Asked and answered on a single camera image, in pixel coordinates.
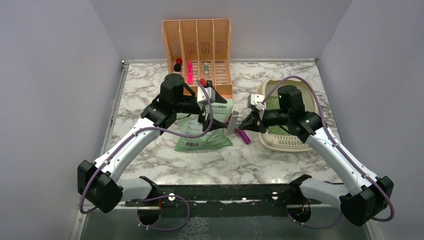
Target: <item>wire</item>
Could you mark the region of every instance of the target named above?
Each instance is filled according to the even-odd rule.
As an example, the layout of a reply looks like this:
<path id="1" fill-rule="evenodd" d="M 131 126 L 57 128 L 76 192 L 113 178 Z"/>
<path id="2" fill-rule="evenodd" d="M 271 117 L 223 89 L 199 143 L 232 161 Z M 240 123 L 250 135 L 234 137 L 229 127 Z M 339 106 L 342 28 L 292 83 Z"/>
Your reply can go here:
<path id="1" fill-rule="evenodd" d="M 383 198 L 387 201 L 388 206 L 390 208 L 390 216 L 387 218 L 376 218 L 373 217 L 371 218 L 372 220 L 378 221 L 378 222 L 388 222 L 390 220 L 392 220 L 395 217 L 395 207 L 393 206 L 392 201 L 390 200 L 389 196 L 387 196 L 387 194 L 383 191 L 383 189 L 376 183 L 376 181 L 374 181 L 370 176 L 368 176 L 358 165 L 355 164 L 355 162 L 351 159 L 351 157 L 343 150 L 343 148 L 337 144 L 336 140 L 331 136 L 328 127 L 327 127 L 327 123 L 326 120 L 324 118 L 324 111 L 323 111 L 323 107 L 321 106 L 319 99 L 317 97 L 317 94 L 314 92 L 312 86 L 302 77 L 300 76 L 294 76 L 294 75 L 290 75 L 287 76 L 285 78 L 283 78 L 282 80 L 280 80 L 272 89 L 271 91 L 265 96 L 265 98 L 263 99 L 262 103 L 264 104 L 271 96 L 271 94 L 286 80 L 288 79 L 299 79 L 300 81 L 302 81 L 304 84 L 306 84 L 306 86 L 309 88 L 309 90 L 312 92 L 313 98 L 315 99 L 315 102 L 318 106 L 318 110 L 319 110 L 319 116 L 321 117 L 321 121 L 322 121 L 322 126 L 324 128 L 325 133 L 327 134 L 328 138 L 330 139 L 330 141 L 332 142 L 332 144 L 334 144 L 334 146 L 337 148 L 337 150 L 347 159 L 347 161 L 362 175 L 364 176 L 379 192 L 380 194 L 383 196 Z"/>
<path id="2" fill-rule="evenodd" d="M 150 225 L 144 225 L 143 223 L 142 223 L 142 221 L 140 220 L 140 216 L 139 216 L 139 214 L 137 213 L 137 220 L 138 220 L 138 226 L 140 227 L 140 226 L 143 226 L 143 227 L 145 227 L 147 230 L 148 229 L 153 229 L 153 230 L 159 230 L 159 231 L 167 231 L 167 232 L 169 232 L 169 231 L 174 231 L 174 230 L 177 230 L 177 229 L 180 229 L 180 228 L 182 228 L 184 225 L 186 225 L 187 224 L 187 222 L 189 221 L 189 219 L 190 219 L 190 205 L 189 205 L 189 203 L 187 202 L 187 200 L 185 200 L 184 199 L 184 197 L 182 197 L 182 196 L 178 196 L 178 195 L 164 195 L 164 196 L 157 196 L 157 197 L 153 197 L 153 198 L 149 198 L 149 199 L 139 199 L 139 201 L 140 202 L 149 202 L 149 201 L 155 201 L 155 200 L 160 200 L 160 199 L 164 199 L 164 198 L 168 198 L 168 197 L 175 197 L 175 198 L 178 198 L 178 199 L 181 199 L 184 203 L 185 203 L 185 205 L 187 206 L 187 216 L 185 217 L 185 220 L 184 220 L 184 222 L 182 222 L 179 226 L 176 226 L 176 227 L 172 227 L 172 228 L 161 228 L 161 227 L 155 227 L 155 226 L 150 226 Z"/>
<path id="3" fill-rule="evenodd" d="M 309 202 L 309 198 L 308 198 L 308 199 L 306 199 L 305 203 L 302 205 L 302 212 L 304 212 L 304 211 L 305 211 L 305 205 L 306 205 L 307 203 L 309 203 L 309 208 L 311 208 L 311 203 Z"/>
<path id="4" fill-rule="evenodd" d="M 339 224 L 342 221 L 343 213 L 340 212 L 340 216 L 338 217 L 338 219 L 335 222 L 333 222 L 332 224 L 327 225 L 327 226 L 313 226 L 313 225 L 306 224 L 304 222 L 298 222 L 290 214 L 288 214 L 288 217 L 291 218 L 294 223 L 301 225 L 302 227 L 305 227 L 305 228 L 308 228 L 308 229 L 330 229 L 330 228 L 336 226 L 337 224 Z"/>
<path id="5" fill-rule="evenodd" d="M 207 101 L 207 105 L 209 106 L 209 109 L 212 109 L 212 102 L 211 99 L 208 96 L 208 93 L 206 92 L 205 87 L 202 85 L 202 83 L 200 82 L 200 80 L 196 81 L 197 84 L 199 85 L 200 89 L 202 90 L 202 92 L 204 93 L 205 97 L 206 97 L 206 101 Z M 91 212 L 93 212 L 94 210 L 97 209 L 97 207 L 93 207 L 91 209 L 88 210 L 84 210 L 84 200 L 86 199 L 87 193 L 90 189 L 91 184 L 93 183 L 94 179 L 96 178 L 96 176 L 100 173 L 100 171 L 107 165 L 109 164 L 109 162 L 111 161 L 111 159 L 125 146 L 125 144 L 127 144 L 132 138 L 134 138 L 135 136 L 137 136 L 138 134 L 140 134 L 141 132 L 144 132 L 146 130 L 156 130 L 156 131 L 161 131 L 161 132 L 165 132 L 165 133 L 169 133 L 169 134 L 173 134 L 179 137 L 183 137 L 183 138 L 189 138 L 189 139 L 196 139 L 196 138 L 200 138 L 202 136 L 204 136 L 205 134 L 207 134 L 209 132 L 209 130 L 211 130 L 212 128 L 212 124 L 214 122 L 214 111 L 210 111 L 209 114 L 209 125 L 207 126 L 206 130 L 198 135 L 191 135 L 191 134 L 183 134 L 183 133 L 179 133 L 179 132 L 175 132 L 172 130 L 168 130 L 166 128 L 162 128 L 162 127 L 155 127 L 155 126 L 149 126 L 149 127 L 144 127 L 144 128 L 140 128 L 139 130 L 135 131 L 134 134 L 131 134 L 129 137 L 127 137 L 110 155 L 108 158 L 106 158 L 106 160 L 104 160 L 104 162 L 94 171 L 93 175 L 90 177 L 90 179 L 88 180 L 87 184 L 85 185 L 84 191 L 81 194 L 81 199 L 79 200 L 79 211 L 82 214 L 89 214 Z"/>
<path id="6" fill-rule="evenodd" d="M 290 135 L 293 135 L 289 130 L 287 130 L 287 129 L 285 129 L 283 126 L 281 126 L 281 125 L 278 125 L 282 130 L 284 130 L 284 132 L 286 132 L 286 133 L 288 133 L 288 134 L 290 134 Z"/>
<path id="7" fill-rule="evenodd" d="M 187 116 L 183 116 L 183 117 L 180 117 L 180 118 L 177 118 L 176 120 L 181 120 L 181 119 L 185 119 L 185 118 L 188 118 L 188 117 L 190 117 L 192 114 L 190 113 L 189 115 L 187 115 Z"/>

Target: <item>pink test tube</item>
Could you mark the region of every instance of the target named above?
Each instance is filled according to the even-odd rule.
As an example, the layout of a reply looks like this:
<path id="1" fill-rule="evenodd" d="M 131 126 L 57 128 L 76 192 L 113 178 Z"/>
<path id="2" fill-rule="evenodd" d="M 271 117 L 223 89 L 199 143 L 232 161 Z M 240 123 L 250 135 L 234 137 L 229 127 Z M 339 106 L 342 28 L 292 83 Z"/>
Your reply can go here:
<path id="1" fill-rule="evenodd" d="M 187 63 L 187 76 L 188 76 L 188 84 L 193 84 L 193 62 L 189 61 Z"/>

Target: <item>bolt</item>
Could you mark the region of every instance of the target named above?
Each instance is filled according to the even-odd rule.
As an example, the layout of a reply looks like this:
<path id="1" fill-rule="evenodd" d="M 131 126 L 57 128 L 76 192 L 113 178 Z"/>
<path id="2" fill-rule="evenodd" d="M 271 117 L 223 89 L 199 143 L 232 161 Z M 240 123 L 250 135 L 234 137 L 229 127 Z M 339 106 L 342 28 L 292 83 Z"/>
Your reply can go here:
<path id="1" fill-rule="evenodd" d="M 272 196 L 271 198 L 272 198 L 273 200 L 277 200 L 277 199 L 278 199 L 278 193 L 277 193 L 276 191 L 275 191 L 275 192 L 273 192 L 273 193 L 272 193 L 272 195 L 273 195 L 273 196 Z"/>
<path id="2" fill-rule="evenodd" d="M 174 201 L 175 200 L 175 197 L 174 197 L 175 194 L 170 193 L 169 195 L 170 196 L 168 197 L 168 200 L 171 201 L 171 202 Z"/>

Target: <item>green plastic bag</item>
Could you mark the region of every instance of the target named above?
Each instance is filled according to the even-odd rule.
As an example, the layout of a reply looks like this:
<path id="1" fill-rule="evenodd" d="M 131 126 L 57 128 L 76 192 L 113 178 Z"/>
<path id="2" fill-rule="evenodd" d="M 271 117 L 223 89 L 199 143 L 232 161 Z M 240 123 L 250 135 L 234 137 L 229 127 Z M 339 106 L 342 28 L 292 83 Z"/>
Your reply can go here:
<path id="1" fill-rule="evenodd" d="M 227 103 L 212 103 L 213 118 L 226 123 L 233 111 L 233 100 L 227 99 Z M 209 107 L 206 106 L 206 112 L 209 113 Z M 185 117 L 186 114 L 179 113 L 177 119 Z M 202 124 L 198 123 L 198 115 L 191 115 L 177 120 L 180 133 L 198 135 L 202 133 Z M 225 146 L 232 146 L 233 143 L 225 136 L 224 129 L 216 129 L 206 133 L 198 138 L 180 137 L 175 151 L 197 151 L 205 149 L 220 149 Z"/>

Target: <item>white marble surface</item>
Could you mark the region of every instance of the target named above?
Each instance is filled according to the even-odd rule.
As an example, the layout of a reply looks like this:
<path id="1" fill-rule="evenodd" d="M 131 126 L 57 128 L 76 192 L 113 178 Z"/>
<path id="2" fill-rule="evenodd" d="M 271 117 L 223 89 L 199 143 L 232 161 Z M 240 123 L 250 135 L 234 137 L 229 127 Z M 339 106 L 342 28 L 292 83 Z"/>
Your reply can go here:
<path id="1" fill-rule="evenodd" d="M 248 114 L 246 99 L 263 81 L 297 75 L 311 83 L 325 110 L 328 125 L 338 135 L 333 114 L 315 62 L 232 63 L 234 110 L 242 119 Z M 129 66 L 111 144 L 117 143 L 136 123 L 143 109 L 159 93 L 167 75 L 165 63 Z M 157 184 L 260 184 L 289 183 L 302 174 L 321 181 L 340 181 L 336 173 L 314 151 L 286 153 L 265 148 L 255 132 L 247 132 L 252 143 L 232 134 L 233 146 L 197 152 L 176 152 L 179 137 L 164 133 L 149 144 L 125 170 L 123 179 L 146 176 Z"/>

